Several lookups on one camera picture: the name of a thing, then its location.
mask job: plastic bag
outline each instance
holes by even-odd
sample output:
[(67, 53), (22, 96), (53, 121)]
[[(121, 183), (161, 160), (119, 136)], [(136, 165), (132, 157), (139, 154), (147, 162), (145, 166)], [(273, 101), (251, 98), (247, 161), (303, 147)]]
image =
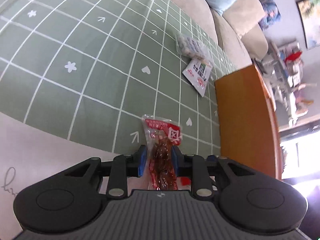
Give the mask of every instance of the plastic bag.
[(203, 64), (213, 66), (213, 59), (208, 47), (183, 33), (176, 33), (177, 51), (181, 55), (198, 59)]
[(204, 97), (207, 88), (211, 69), (200, 60), (193, 59), (182, 72), (202, 97)]
[(180, 127), (171, 120), (148, 115), (142, 117), (142, 123), (147, 139), (153, 189), (178, 190), (171, 147), (181, 143)]

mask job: ribbed surface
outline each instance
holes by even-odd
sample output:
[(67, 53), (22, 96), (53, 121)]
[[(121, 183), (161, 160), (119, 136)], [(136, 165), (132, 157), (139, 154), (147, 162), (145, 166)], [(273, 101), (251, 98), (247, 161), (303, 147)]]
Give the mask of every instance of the ribbed surface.
[(228, 224), (212, 203), (198, 201), (188, 191), (134, 191), (112, 201), (95, 222), (64, 235), (25, 231), (17, 240), (304, 240), (295, 230), (279, 236), (257, 236)]

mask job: beige sofa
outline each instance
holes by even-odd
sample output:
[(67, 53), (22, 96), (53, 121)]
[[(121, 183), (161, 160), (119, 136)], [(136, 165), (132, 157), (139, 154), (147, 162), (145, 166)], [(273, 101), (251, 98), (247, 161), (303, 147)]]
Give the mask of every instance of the beige sofa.
[(238, 68), (251, 65), (251, 58), (261, 60), (266, 55), (268, 43), (258, 22), (253, 29), (240, 38), (224, 17), (211, 9), (205, 0), (171, 1), (195, 20)]

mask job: framed painting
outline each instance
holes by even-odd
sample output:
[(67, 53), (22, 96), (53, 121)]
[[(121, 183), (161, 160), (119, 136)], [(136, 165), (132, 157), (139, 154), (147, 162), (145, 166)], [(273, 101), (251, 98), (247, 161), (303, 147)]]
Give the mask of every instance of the framed painting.
[(320, 46), (320, 0), (297, 3), (306, 38), (307, 49)]

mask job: green checkered tablecloth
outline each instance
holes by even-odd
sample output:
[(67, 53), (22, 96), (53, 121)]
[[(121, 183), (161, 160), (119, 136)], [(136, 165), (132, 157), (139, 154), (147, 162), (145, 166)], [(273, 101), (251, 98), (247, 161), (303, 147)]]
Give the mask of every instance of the green checkered tablecloth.
[[(214, 81), (234, 66), (170, 0), (0, 4), (1, 112), (119, 154), (145, 143), (140, 118), (155, 114), (182, 126), (183, 153), (220, 154)], [(181, 75), (190, 59), (176, 51), (177, 31), (212, 51), (215, 67), (204, 98)]]

